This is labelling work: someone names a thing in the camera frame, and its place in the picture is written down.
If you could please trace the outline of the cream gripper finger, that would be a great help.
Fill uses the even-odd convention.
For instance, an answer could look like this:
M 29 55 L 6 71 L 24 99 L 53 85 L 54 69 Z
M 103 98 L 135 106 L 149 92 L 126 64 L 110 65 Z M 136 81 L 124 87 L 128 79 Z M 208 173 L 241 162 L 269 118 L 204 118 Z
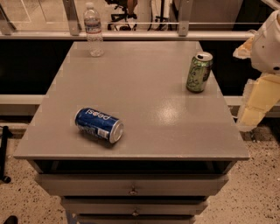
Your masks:
M 237 127 L 255 128 L 279 101 L 279 74 L 263 73 L 257 80 L 248 80 L 237 115 Z
M 242 45 L 234 50 L 233 56 L 237 59 L 250 59 L 254 38 L 247 39 Z

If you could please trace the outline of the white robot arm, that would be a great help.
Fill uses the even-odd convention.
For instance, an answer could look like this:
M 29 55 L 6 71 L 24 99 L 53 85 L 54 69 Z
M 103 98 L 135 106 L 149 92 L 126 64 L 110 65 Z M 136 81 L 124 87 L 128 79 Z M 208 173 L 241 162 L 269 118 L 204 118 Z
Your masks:
M 280 11 L 273 11 L 252 38 L 234 50 L 233 56 L 250 59 L 261 72 L 256 80 L 248 79 L 237 114 L 239 131 L 254 129 L 280 101 Z

